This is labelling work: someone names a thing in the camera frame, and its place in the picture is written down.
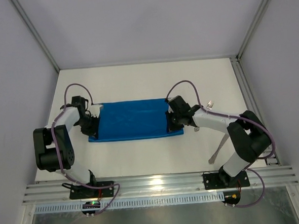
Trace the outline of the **blue satin napkin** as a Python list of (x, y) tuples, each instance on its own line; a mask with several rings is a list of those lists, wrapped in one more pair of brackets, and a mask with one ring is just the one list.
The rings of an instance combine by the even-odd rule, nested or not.
[(103, 103), (97, 133), (89, 136), (88, 141), (147, 140), (183, 135), (182, 128), (168, 131), (165, 115), (168, 109), (163, 98)]

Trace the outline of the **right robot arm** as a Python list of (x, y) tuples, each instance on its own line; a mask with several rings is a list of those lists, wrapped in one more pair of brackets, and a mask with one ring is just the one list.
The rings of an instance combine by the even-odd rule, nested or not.
[(230, 189), (250, 185), (246, 169), (272, 144), (267, 129), (254, 114), (246, 110), (231, 117), (202, 109), (199, 105), (190, 106), (181, 96), (166, 99), (168, 111), (167, 131), (179, 131), (186, 126), (195, 130), (213, 129), (224, 134), (218, 149), (209, 159), (214, 164), (217, 154), (227, 140), (231, 140), (234, 153), (217, 172), (202, 175), (207, 190)]

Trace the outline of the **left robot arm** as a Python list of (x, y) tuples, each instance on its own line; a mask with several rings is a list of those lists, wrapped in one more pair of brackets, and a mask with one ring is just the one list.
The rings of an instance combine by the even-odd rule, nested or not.
[(96, 177), (90, 169), (76, 162), (69, 135), (71, 129), (78, 126), (83, 135), (98, 137), (100, 118), (92, 115), (91, 106), (93, 101), (82, 96), (72, 97), (71, 103), (62, 106), (50, 127), (33, 131), (33, 145), (39, 170), (59, 173), (76, 185), (95, 190)]

